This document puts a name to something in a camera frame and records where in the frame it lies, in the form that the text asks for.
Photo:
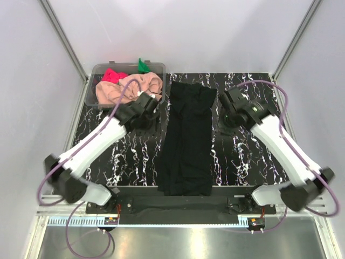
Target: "marble tabletop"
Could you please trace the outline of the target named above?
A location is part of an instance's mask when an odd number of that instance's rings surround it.
[[[131,133],[104,151],[87,169],[84,177],[108,186],[155,186],[159,172],[156,164],[164,143],[164,136],[169,123],[169,90],[173,80],[183,83],[201,83],[204,87],[216,88],[223,92],[243,81],[262,79],[270,81],[265,73],[188,73],[166,74],[167,92],[160,107],[161,129],[151,136],[136,136]],[[243,94],[250,99],[265,99],[279,114],[275,92],[264,84],[244,86]],[[213,184],[227,185],[262,185],[286,181],[287,175],[275,157],[263,143],[250,132],[240,130],[234,137],[222,136],[215,132],[220,111],[220,102],[216,98],[212,108],[213,157],[211,172]],[[74,145],[93,131],[102,121],[105,112],[94,110],[86,105],[82,108]]]

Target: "gray wall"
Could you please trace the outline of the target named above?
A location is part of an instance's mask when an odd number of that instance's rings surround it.
[[[312,0],[49,2],[87,73],[138,57],[168,73],[228,73],[273,72]]]
[[[37,0],[0,1],[0,35],[0,258],[18,259],[82,82]]]
[[[288,112],[298,144],[336,174],[342,212],[332,219],[345,251],[345,1],[323,1],[278,83],[290,97]]]

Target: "plastic bin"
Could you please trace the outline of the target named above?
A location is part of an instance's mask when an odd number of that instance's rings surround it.
[[[148,61],[145,61],[145,64],[150,68],[151,72],[156,73],[163,81],[162,99],[160,101],[160,103],[162,103],[165,100],[165,65],[162,63],[151,63]],[[87,94],[85,99],[85,104],[87,106],[97,110],[108,110],[115,106],[115,104],[98,104],[96,96],[96,85],[102,80],[102,77],[108,68],[111,68],[115,72],[138,74],[138,63],[108,63],[95,65],[87,86]]]

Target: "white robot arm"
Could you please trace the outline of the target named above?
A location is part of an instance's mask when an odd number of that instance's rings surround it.
[[[262,185],[253,191],[251,198],[259,206],[286,205],[293,211],[300,211],[319,196],[324,186],[311,172],[317,172],[326,183],[334,177],[330,168],[321,168],[310,159],[296,142],[283,130],[284,136],[299,155],[309,164],[307,168],[292,151],[279,131],[279,118],[262,100],[249,102],[237,87],[219,95],[222,109],[218,130],[232,136],[238,127],[244,127],[261,140],[282,165],[289,181],[278,185]]]
[[[96,134],[87,145],[49,178],[49,184],[68,203],[82,200],[104,206],[114,194],[103,185],[86,181],[82,178],[82,175],[101,153],[127,133],[133,130],[141,132],[154,131],[158,117],[155,113],[157,105],[158,101],[156,99],[142,93],[137,101],[130,104],[121,104],[115,116],[111,118],[102,131],[100,130],[109,120],[109,115],[76,146],[61,154],[58,158],[49,155],[44,160],[46,174],[56,165],[70,158],[77,149]]]

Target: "black pants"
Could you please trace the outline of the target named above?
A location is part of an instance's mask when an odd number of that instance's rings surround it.
[[[158,190],[165,195],[210,195],[212,111],[216,89],[174,82],[160,161]]]

